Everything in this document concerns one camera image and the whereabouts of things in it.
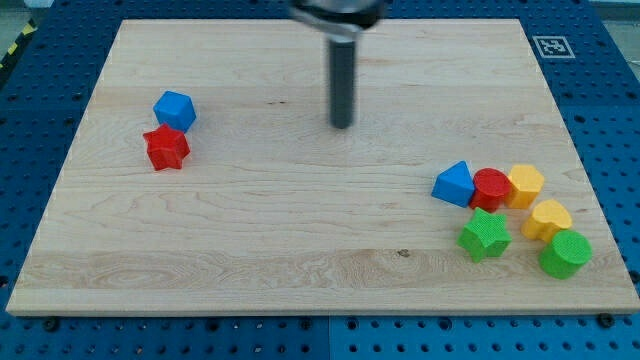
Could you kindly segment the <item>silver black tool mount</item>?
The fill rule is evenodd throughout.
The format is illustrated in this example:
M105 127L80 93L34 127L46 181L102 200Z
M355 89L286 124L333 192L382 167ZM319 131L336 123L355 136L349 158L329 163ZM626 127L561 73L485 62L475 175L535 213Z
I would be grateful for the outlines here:
M384 0L291 0L288 5L295 21L350 41L374 27L386 9Z

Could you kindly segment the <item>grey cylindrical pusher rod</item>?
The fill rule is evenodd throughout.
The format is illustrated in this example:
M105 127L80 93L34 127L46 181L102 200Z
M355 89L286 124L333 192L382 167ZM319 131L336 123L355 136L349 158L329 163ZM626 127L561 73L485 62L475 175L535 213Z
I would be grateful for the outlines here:
M356 43L329 39L327 51L329 122L346 129L354 117Z

